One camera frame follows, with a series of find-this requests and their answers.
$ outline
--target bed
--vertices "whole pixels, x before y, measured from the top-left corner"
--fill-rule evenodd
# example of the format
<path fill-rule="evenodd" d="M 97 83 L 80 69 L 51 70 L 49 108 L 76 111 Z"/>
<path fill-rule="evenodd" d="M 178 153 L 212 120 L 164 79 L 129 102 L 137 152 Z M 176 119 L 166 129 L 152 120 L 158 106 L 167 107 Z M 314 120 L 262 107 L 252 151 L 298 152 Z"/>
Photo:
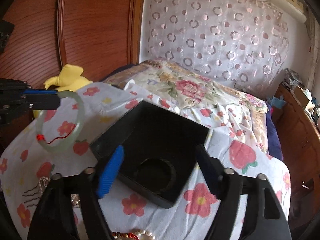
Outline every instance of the bed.
<path fill-rule="evenodd" d="M 110 85 L 124 83 L 123 90 Z M 208 153 L 240 174 L 252 177 L 266 174 L 288 218 L 290 176 L 285 164 L 268 154 L 265 114 L 268 108 L 262 100 L 163 59 L 149 60 L 111 76 L 106 83 L 87 85 L 77 93 L 84 101 L 86 114 L 84 128 L 73 147 L 58 155 L 49 154 L 36 141 L 33 121 L 0 158 L 4 197 L 22 239 L 27 239 L 40 196 L 32 191 L 38 179 L 57 172 L 70 176 L 94 166 L 96 159 L 88 147 L 89 143 L 140 100 L 147 100 L 209 127 L 210 134 L 205 144 Z M 75 121 L 76 108 L 76 104 L 66 98 L 57 111 L 48 112 L 44 125 L 44 135 L 48 140 L 69 132 Z M 250 154 L 234 155 L 230 149 L 234 140 L 250 146 Z M 206 201 L 199 204 L 199 197 Z M 242 196 L 232 239 L 238 239 L 240 235 L 245 204 L 246 197 Z M 110 229 L 115 232 L 134 233 L 145 229 L 157 239 L 203 239 L 219 201 L 209 193 L 196 165 L 176 205 L 168 210 L 146 201 L 117 180 L 111 192 L 100 200 L 100 206 Z M 86 239 L 80 209 L 74 208 L 74 213 L 80 237 Z"/>

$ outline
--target blue cloth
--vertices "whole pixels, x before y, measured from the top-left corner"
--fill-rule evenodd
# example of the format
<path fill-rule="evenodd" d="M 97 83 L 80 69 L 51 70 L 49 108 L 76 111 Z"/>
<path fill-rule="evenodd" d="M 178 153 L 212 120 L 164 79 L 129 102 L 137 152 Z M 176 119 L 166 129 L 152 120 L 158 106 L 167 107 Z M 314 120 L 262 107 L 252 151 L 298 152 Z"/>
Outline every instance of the blue cloth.
<path fill-rule="evenodd" d="M 281 144 L 278 138 L 276 127 L 271 119 L 271 106 L 268 103 L 266 104 L 269 109 L 269 111 L 266 113 L 269 154 L 283 162 Z"/>

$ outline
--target white floral sheet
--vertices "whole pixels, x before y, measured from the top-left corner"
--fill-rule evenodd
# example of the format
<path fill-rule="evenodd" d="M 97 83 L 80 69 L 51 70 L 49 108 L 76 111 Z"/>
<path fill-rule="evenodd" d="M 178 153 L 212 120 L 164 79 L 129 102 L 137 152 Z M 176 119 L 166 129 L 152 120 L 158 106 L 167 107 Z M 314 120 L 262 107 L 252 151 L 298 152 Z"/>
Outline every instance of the white floral sheet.
<path fill-rule="evenodd" d="M 72 147 L 60 154 L 46 152 L 36 141 L 33 121 L 0 158 L 0 179 L 5 200 L 22 239 L 27 239 L 39 200 L 38 194 L 25 196 L 25 192 L 36 186 L 41 176 L 49 177 L 57 172 L 70 176 L 94 166 L 96 159 L 89 143 L 142 99 L 210 127 L 205 145 L 209 154 L 220 158 L 224 166 L 232 167 L 240 174 L 252 177 L 259 173 L 266 174 L 288 217 L 288 169 L 284 163 L 261 152 L 256 146 L 250 111 L 243 105 L 226 102 L 213 107 L 180 109 L 173 102 L 138 86 L 134 80 L 128 82 L 125 91 L 97 82 L 80 89 L 78 94 L 84 101 L 85 124 Z M 76 109 L 75 102 L 65 98 L 57 111 L 48 111 L 44 124 L 47 140 L 70 132 L 76 119 Z M 241 142 L 248 146 L 243 145 L 239 150 Z M 219 206 L 219 201 L 210 194 L 199 166 L 194 168 L 175 206 L 168 210 L 145 200 L 118 180 L 99 203 L 112 231 L 147 229 L 161 240 L 204 239 Z M 242 196 L 231 239 L 238 239 L 240 235 L 245 205 L 246 197 Z M 74 212 L 80 237 L 87 239 L 81 211 L 75 208 Z"/>

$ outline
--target yellow flower center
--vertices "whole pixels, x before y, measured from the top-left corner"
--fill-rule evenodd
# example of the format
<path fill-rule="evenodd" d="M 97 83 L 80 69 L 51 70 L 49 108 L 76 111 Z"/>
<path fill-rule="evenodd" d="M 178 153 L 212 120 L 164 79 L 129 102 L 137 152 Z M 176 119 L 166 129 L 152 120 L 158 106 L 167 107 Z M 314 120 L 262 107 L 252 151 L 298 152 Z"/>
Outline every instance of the yellow flower center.
<path fill-rule="evenodd" d="M 200 198 L 197 199 L 198 205 L 203 205 L 205 203 L 205 201 L 206 201 L 205 197 L 200 197 Z"/>

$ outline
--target red beaded bracelet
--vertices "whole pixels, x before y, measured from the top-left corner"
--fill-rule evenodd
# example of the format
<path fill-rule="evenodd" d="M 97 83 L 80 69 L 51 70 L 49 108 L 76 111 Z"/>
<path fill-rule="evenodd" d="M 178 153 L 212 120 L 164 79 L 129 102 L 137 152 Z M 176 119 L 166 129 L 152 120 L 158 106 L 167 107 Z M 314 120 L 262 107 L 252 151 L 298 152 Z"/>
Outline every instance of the red beaded bracelet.
<path fill-rule="evenodd" d="M 120 232 L 112 232 L 113 237 L 124 237 L 124 238 L 133 238 L 135 240 L 139 240 L 139 238 L 133 233 L 120 233 Z"/>

